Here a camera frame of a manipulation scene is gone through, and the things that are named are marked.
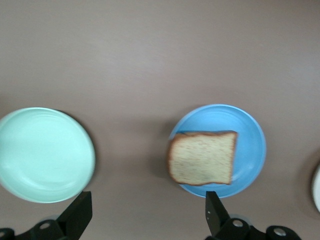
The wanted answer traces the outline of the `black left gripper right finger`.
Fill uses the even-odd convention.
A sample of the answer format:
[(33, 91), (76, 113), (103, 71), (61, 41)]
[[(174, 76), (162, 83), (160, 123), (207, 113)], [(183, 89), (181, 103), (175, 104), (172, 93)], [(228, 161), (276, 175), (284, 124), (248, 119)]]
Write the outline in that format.
[(271, 225), (265, 232), (239, 217), (230, 217), (217, 193), (206, 192), (205, 218), (211, 235), (208, 240), (299, 240), (292, 229)]

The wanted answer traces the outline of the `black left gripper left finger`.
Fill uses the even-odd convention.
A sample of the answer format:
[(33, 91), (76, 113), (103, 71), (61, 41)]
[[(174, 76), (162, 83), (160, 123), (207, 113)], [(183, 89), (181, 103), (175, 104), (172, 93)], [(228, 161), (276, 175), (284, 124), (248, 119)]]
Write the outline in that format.
[(81, 192), (57, 219), (37, 223), (19, 235), (11, 228), (1, 228), (2, 240), (78, 240), (93, 216), (92, 193)]

